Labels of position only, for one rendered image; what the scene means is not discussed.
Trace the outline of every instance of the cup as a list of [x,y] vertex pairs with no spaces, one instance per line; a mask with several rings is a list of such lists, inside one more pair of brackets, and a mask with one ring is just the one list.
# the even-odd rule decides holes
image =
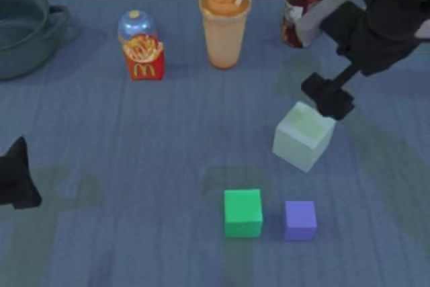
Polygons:
[[209,61],[217,69],[234,67],[241,55],[243,34],[252,0],[199,0]]

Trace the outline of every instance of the teal pot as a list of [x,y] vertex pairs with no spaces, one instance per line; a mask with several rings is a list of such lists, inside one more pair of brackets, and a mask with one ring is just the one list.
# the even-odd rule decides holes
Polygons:
[[62,46],[69,20],[47,0],[0,0],[0,81],[37,71]]

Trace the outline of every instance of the cube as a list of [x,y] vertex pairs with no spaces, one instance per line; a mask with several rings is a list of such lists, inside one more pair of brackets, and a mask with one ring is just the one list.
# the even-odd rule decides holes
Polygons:
[[263,226],[260,190],[224,192],[224,233],[229,238],[257,238]]
[[285,239],[310,241],[316,232],[315,205],[312,201],[285,202]]
[[332,118],[298,102],[277,125],[272,151],[307,173],[327,149],[335,124]]

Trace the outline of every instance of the purple cube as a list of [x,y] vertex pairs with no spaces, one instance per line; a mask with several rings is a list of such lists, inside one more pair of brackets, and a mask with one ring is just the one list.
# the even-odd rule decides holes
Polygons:
[[286,231],[289,241],[310,241],[316,232],[315,205],[312,201],[285,202]]

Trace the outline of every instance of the pot handle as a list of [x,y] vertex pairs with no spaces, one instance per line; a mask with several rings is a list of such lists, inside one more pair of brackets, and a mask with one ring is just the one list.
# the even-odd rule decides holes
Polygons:
[[49,7],[49,15],[60,13],[58,18],[52,26],[50,26],[43,34],[44,38],[51,38],[57,35],[63,28],[65,28],[67,21],[70,18],[70,12],[65,6],[53,5]]

